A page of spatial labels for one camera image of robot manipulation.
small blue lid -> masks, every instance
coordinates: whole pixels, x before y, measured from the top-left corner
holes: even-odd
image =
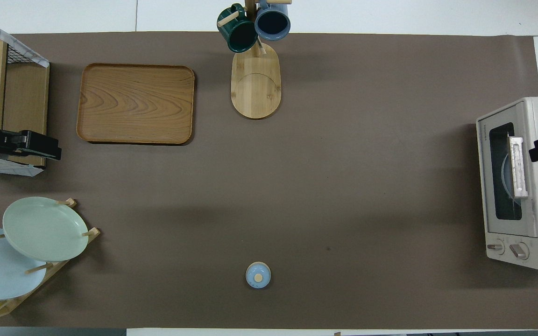
[[[246,282],[252,288],[260,289],[271,281],[271,270],[264,262],[256,261],[246,270]]]

blue mug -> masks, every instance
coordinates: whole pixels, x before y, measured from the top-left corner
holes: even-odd
[[[261,7],[256,13],[255,30],[259,36],[268,41],[277,41],[290,32],[288,5],[267,4],[261,0]]]

green mug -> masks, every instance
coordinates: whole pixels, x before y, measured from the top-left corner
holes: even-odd
[[[219,14],[217,22],[236,12],[239,13],[238,17],[221,27],[217,27],[217,29],[226,39],[231,51],[243,53],[250,49],[257,39],[255,24],[246,17],[244,7],[241,4],[233,4]]]

wooden mug tree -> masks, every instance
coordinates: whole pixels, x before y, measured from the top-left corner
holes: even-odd
[[[259,0],[246,0],[246,17],[256,19]],[[292,4],[292,0],[267,0],[268,4]],[[237,13],[217,23],[222,26]],[[282,101],[282,75],[277,53],[258,38],[248,51],[236,53],[232,60],[231,100],[235,109],[250,119],[271,115]]]

mug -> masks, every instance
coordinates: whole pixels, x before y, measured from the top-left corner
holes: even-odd
[[[238,17],[221,27],[217,27],[217,29],[226,39],[231,51],[243,53],[250,49],[257,39],[255,24],[246,17],[244,7],[241,4],[233,4],[219,14],[217,21],[221,21],[236,12],[239,13]]]
[[[290,32],[288,5],[267,4],[261,0],[261,8],[256,13],[255,30],[265,40],[277,41]]]

